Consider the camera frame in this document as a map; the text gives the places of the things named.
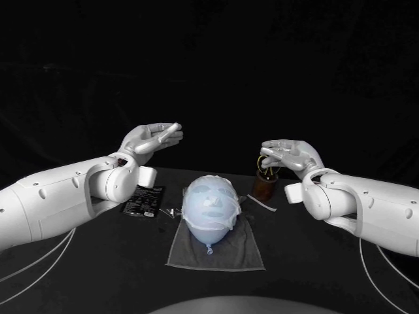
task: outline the face mask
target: face mask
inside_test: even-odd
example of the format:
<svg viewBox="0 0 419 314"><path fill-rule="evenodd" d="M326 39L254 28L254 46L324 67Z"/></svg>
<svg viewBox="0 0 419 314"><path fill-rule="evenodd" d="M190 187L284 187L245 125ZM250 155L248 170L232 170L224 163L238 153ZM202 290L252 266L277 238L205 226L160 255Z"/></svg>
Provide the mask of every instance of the face mask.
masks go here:
<svg viewBox="0 0 419 314"><path fill-rule="evenodd" d="M241 213L238 195L231 181L214 175L196 179L186 191L183 202L183 219L198 240L215 244L234 229L235 219Z"/></svg>

